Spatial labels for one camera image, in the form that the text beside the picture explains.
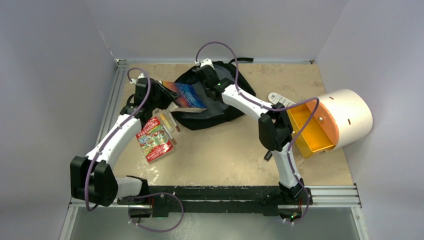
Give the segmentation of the black student backpack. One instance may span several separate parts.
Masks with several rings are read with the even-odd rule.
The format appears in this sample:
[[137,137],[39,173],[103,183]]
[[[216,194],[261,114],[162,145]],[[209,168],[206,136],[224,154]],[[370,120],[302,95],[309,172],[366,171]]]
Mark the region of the black student backpack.
[[[250,62],[254,61],[250,57],[238,57],[225,63],[223,61],[214,61],[213,66],[217,76],[220,80],[227,78],[231,81],[235,80],[236,66],[234,62]],[[174,111],[172,117],[179,122],[180,125],[188,128],[189,130],[203,130],[208,129],[226,122],[233,121],[244,113],[233,106],[224,104],[222,102],[213,100],[207,97],[205,90],[196,76],[194,69],[191,67],[188,71],[179,76],[175,82],[179,84],[188,84],[194,87],[196,94],[200,97],[201,101],[206,106],[206,109],[202,112],[181,112]]]

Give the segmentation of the red Treehouse book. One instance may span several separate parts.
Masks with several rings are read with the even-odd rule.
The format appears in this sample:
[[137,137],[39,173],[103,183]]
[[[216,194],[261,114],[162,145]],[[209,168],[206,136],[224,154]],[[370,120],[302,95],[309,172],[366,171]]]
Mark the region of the red Treehouse book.
[[152,163],[174,150],[168,133],[156,116],[149,119],[135,137],[148,163]]

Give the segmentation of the Jane Eyre blue book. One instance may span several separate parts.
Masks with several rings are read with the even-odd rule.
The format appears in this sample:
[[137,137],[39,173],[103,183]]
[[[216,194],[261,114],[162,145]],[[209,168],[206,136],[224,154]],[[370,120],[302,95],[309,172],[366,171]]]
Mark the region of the Jane Eyre blue book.
[[190,84],[163,81],[163,86],[177,94],[177,98],[169,105],[169,112],[201,113],[207,106]]

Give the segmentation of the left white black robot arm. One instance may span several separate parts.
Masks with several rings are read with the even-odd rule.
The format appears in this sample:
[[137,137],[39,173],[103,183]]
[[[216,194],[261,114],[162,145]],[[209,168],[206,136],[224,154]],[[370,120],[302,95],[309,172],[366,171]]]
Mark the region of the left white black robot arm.
[[121,109],[116,123],[98,145],[85,156],[70,162],[70,193],[86,206],[108,207],[115,199],[130,197],[138,205],[149,199],[148,182],[135,176],[115,177],[113,168],[130,141],[152,118],[156,109],[165,110],[178,94],[150,78],[139,78],[135,92]]

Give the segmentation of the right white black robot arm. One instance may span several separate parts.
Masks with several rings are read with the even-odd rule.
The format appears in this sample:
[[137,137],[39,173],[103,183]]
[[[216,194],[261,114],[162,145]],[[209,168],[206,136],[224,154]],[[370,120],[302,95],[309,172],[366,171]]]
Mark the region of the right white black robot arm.
[[292,148],[293,126],[282,103],[270,103],[256,98],[256,93],[234,65],[230,75],[219,75],[211,64],[195,67],[194,74],[206,95],[223,103],[258,123],[260,143],[273,156],[279,177],[280,196],[288,204],[297,201],[312,203],[309,189],[297,171]]

